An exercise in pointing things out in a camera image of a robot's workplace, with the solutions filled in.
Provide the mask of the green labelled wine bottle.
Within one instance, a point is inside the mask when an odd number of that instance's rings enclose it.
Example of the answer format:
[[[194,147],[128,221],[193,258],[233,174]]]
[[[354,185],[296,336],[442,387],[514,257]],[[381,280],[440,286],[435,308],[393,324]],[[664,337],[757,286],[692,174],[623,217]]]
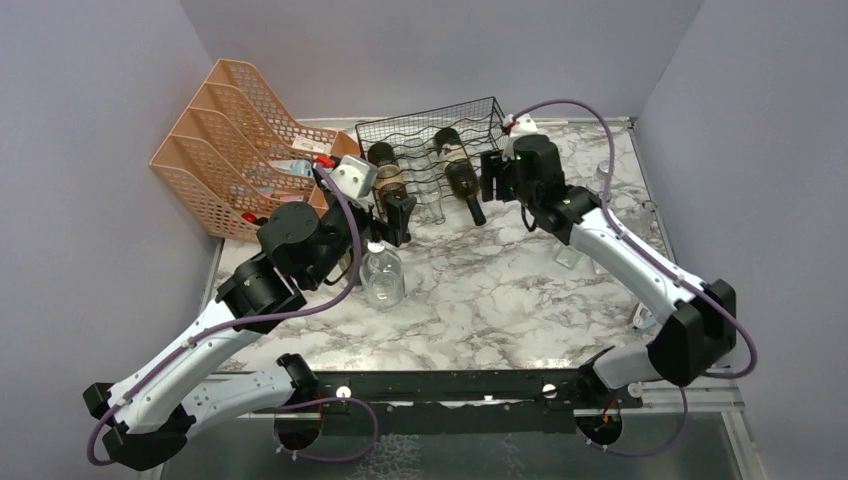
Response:
[[[367,151],[367,159],[377,167],[374,188],[382,212],[387,213],[388,198],[404,200],[409,197],[394,149],[386,142],[374,143]]]

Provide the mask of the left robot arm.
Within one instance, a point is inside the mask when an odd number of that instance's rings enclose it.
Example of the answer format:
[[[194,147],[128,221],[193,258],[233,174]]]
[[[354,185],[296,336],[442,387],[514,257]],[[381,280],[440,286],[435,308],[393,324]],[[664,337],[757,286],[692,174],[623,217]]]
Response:
[[[315,164],[313,170],[327,196],[326,212],[304,201],[280,205],[258,229],[260,252],[236,268],[183,333],[126,379],[84,391],[97,421],[87,443],[90,463],[145,471],[222,421],[323,403],[316,375],[297,354],[241,379],[206,382],[225,360],[282,322],[323,312],[323,305],[308,305],[305,292],[318,289],[345,255],[359,267],[363,234],[395,246],[409,239],[414,199],[389,197],[385,216],[378,217],[360,203],[370,183],[355,180],[350,168]]]

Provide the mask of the dark green wine bottle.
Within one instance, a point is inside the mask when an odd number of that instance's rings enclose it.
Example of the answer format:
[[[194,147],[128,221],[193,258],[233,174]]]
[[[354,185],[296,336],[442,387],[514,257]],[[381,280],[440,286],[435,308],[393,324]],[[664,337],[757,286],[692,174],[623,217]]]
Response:
[[[451,192],[466,203],[476,226],[485,225],[487,219],[478,201],[479,180],[459,133],[450,127],[442,128],[434,135],[434,144]]]

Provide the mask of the clear tall glass bottle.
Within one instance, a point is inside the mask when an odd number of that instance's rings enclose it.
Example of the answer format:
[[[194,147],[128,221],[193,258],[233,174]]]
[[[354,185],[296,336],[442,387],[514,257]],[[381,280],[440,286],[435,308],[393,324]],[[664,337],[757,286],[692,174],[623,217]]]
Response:
[[[441,188],[436,180],[436,172],[429,154],[410,162],[414,169],[414,179],[420,203],[420,217],[428,224],[440,225],[445,222],[441,205]]]

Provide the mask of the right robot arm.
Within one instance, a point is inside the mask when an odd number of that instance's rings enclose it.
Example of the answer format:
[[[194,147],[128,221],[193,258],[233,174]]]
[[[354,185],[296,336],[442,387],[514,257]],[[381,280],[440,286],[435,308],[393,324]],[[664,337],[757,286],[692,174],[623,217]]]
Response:
[[[545,135],[519,137],[512,151],[481,156],[482,197],[518,201],[536,226],[599,263],[660,323],[649,341],[612,347],[579,369],[579,398],[600,407],[617,389],[641,381],[689,385],[736,344],[726,319],[735,292],[723,280],[706,284],[607,217],[596,193],[565,181],[556,145]]]

